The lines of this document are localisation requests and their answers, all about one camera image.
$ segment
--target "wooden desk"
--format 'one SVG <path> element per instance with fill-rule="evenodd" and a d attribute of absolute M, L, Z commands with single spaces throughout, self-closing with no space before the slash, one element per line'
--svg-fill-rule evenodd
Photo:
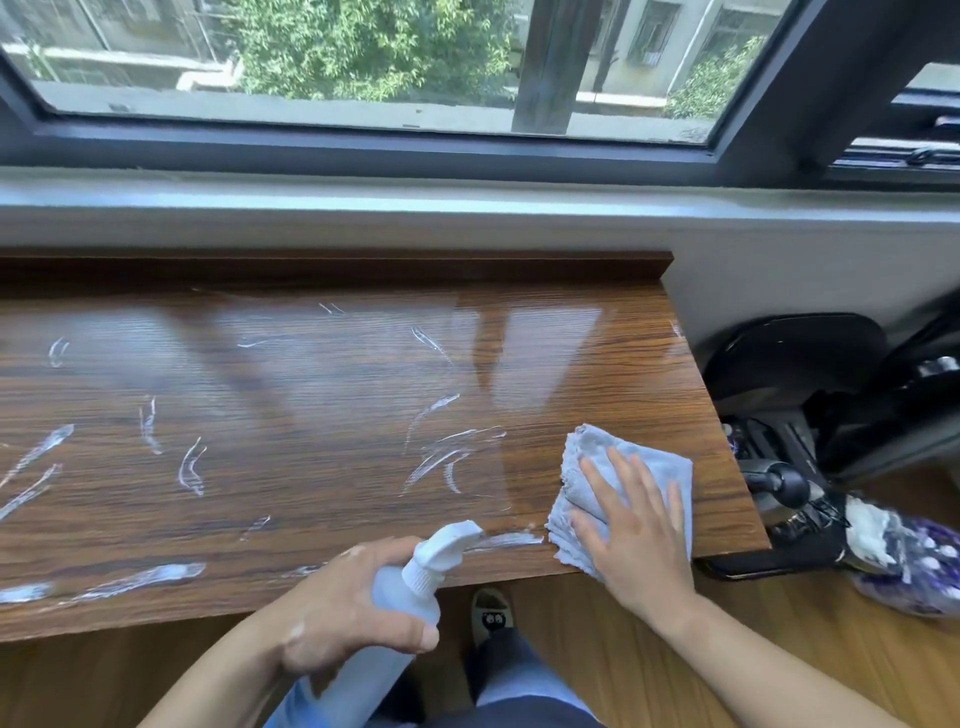
<path fill-rule="evenodd" d="M 543 534 L 583 422 L 694 461 L 695 555 L 767 546 L 655 280 L 227 289 L 63 265 L 88 283 L 34 271 L 0 303 L 0 590 L 21 590 L 0 594 L 46 594 L 0 605 L 0 640 L 253 610 L 359 541 L 467 518 Z M 553 552 L 470 555 L 450 583 L 567 570 Z"/>

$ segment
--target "spray bottle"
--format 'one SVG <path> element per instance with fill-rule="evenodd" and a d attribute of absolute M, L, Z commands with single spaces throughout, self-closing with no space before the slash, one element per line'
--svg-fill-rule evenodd
<path fill-rule="evenodd" d="M 473 521 L 444 526 L 417 546 L 406 566 L 376 573 L 373 604 L 436 625 L 440 605 L 434 593 L 483 535 Z M 310 677 L 301 677 L 264 728 L 362 728 L 413 659 L 389 647 L 365 647 L 344 663 L 320 697 L 314 696 Z"/>

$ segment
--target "gray cleaning cloth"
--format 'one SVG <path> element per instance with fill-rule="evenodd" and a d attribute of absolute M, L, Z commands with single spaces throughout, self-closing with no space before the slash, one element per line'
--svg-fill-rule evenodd
<path fill-rule="evenodd" d="M 595 579 L 600 579 L 587 550 L 583 548 L 573 532 L 569 513 L 574 506 L 586 511 L 603 540 L 607 542 L 610 540 L 607 516 L 597 502 L 587 478 L 580 470 L 580 458 L 590 458 L 600 474 L 626 502 L 623 486 L 616 476 L 616 470 L 610 458 L 607 457 L 607 448 L 611 446 L 624 457 L 634 454 L 640 456 L 657 481 L 660 492 L 663 493 L 663 502 L 666 502 L 667 484 L 671 480 L 676 480 L 680 484 L 680 493 L 684 501 L 686 556 L 689 558 L 693 546 L 693 507 L 690 497 L 693 487 L 693 463 L 672 452 L 628 443 L 593 425 L 580 425 L 566 436 L 564 462 L 560 471 L 564 485 L 546 521 L 546 529 L 550 532 L 550 543 L 556 544 L 559 548 L 555 558 L 564 564 L 585 571 Z"/>

